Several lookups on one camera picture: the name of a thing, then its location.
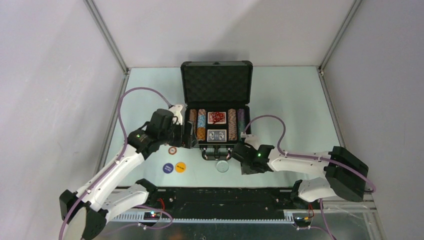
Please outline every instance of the orange poker chip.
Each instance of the orange poker chip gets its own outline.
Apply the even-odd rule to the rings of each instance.
[[[171,154],[171,155],[176,154],[176,153],[177,153],[177,148],[176,148],[176,147],[174,147],[174,146],[170,147],[170,148],[168,149],[168,153],[169,153],[169,154]]]
[[[182,161],[175,165],[175,171],[177,173],[183,173],[186,170],[186,164]]]

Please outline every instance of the case lid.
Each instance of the case lid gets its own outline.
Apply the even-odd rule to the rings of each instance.
[[[185,103],[247,105],[252,72],[250,61],[186,61],[181,65]]]

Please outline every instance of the black carrying case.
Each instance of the black carrying case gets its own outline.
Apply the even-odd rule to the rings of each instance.
[[[251,97],[253,64],[250,61],[215,61],[194,62],[186,61],[181,65],[182,86],[184,100],[187,105],[184,125],[189,121],[190,110],[206,110],[208,112],[226,112],[226,124],[208,124],[206,120],[206,132],[208,130],[227,129],[228,133],[228,110],[244,109],[244,122],[250,122],[249,102]],[[205,160],[228,160],[230,151],[237,140],[226,142],[198,141],[195,147],[202,150]]]

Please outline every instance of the light blue table surface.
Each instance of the light blue table surface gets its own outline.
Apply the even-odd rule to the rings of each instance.
[[[172,104],[183,104],[183,83],[180,68],[133,68],[127,90],[150,87],[161,92]],[[250,117],[271,114],[283,119],[287,131],[281,148],[289,152],[311,153],[331,151],[339,141],[326,98],[314,66],[254,67],[250,96]],[[152,113],[167,105],[153,92],[138,90],[127,95],[121,115],[127,133],[149,121]],[[273,118],[262,118],[252,124],[252,133],[261,144],[276,145],[283,127]],[[117,154],[124,142],[119,127],[113,133],[107,162]],[[230,159],[229,170],[221,173],[216,161],[203,160],[199,149],[178,148],[175,155],[169,146],[161,146],[144,163],[135,168],[119,186],[131,186],[147,179],[162,187],[292,187],[299,179],[313,176],[290,171],[242,175],[240,163]],[[164,164],[186,164],[186,170],[166,174]]]

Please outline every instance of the poker chip set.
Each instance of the poker chip set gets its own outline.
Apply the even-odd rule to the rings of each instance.
[[[190,109],[189,121],[199,142],[226,143],[240,139],[246,127],[245,110],[233,108],[226,111]]]
[[[184,62],[184,121],[192,123],[201,149],[231,149],[250,122],[250,61]]]

